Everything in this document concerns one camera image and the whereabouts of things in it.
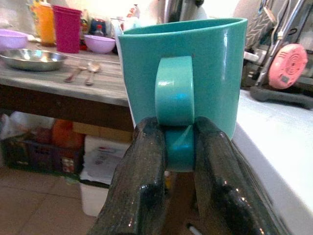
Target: metal plate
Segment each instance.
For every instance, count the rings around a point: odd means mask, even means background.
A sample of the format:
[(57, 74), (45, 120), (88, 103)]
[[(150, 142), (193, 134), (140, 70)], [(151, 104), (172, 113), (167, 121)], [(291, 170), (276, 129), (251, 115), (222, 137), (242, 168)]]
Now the metal plate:
[(67, 58), (50, 51), (27, 49), (6, 50), (0, 53), (0, 57), (13, 68), (29, 71), (58, 70)]

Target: white countertop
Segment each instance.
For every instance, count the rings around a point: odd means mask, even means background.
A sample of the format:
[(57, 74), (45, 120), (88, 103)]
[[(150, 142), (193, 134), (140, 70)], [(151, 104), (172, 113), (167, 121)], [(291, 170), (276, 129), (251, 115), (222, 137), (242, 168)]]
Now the white countertop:
[(313, 110), (241, 91), (233, 137), (289, 229), (313, 234)]

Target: pink device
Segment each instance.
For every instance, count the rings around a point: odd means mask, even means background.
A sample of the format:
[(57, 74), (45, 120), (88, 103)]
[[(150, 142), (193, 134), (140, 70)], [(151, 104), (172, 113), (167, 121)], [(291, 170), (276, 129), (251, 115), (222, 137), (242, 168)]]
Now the pink device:
[(269, 84), (277, 89), (292, 86), (308, 62), (308, 56), (300, 44), (288, 44), (275, 56), (268, 73)]

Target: pink cup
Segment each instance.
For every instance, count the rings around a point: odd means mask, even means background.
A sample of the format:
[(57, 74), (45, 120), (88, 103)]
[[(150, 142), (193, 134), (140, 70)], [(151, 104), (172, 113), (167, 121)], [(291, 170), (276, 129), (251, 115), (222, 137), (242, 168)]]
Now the pink cup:
[(52, 7), (57, 51), (79, 53), (80, 16), (82, 12), (79, 10), (60, 10), (59, 7)]

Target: mug handle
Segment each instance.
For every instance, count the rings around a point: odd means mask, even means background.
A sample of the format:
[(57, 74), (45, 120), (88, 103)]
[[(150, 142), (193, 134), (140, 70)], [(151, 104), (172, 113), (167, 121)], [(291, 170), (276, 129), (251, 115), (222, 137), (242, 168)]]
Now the mug handle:
[(193, 171), (195, 104), (191, 56), (161, 58), (156, 74), (155, 109), (157, 121), (165, 130), (166, 169)]

